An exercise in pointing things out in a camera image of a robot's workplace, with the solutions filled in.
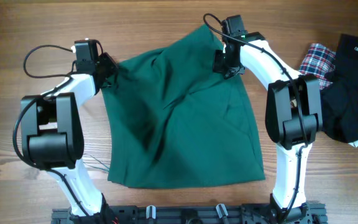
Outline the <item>green cloth bag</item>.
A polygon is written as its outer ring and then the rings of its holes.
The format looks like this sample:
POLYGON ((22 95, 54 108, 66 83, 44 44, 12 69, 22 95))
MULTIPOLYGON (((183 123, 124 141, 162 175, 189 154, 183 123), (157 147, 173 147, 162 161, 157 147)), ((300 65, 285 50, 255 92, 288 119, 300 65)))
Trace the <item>green cloth bag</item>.
POLYGON ((177 189, 264 179, 244 84, 213 72, 221 47, 201 26, 119 64, 102 88, 112 137, 108 181, 177 189))

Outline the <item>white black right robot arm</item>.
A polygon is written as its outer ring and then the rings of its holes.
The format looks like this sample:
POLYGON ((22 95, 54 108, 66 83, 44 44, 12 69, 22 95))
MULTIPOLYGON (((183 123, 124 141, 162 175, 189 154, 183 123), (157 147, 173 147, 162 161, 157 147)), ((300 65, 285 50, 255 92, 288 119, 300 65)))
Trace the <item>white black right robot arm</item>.
POLYGON ((265 127, 277 149, 270 220, 301 219, 307 209, 304 187, 308 155, 323 126, 318 79, 288 66, 262 34, 245 30, 240 15, 218 23, 224 48, 216 51, 213 70, 229 79, 249 69, 267 90, 265 127))

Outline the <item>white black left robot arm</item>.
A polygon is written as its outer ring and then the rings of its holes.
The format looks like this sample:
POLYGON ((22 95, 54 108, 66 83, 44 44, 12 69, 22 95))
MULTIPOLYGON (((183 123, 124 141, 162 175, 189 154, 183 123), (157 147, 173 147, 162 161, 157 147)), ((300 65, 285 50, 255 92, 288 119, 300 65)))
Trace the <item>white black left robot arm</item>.
POLYGON ((76 59, 61 75, 63 81, 21 99, 12 144, 19 159, 53 177, 69 201, 69 208, 52 212, 52 223, 117 223, 82 160, 85 142, 78 111, 103 88, 117 64, 98 40, 77 40, 68 51, 76 59))

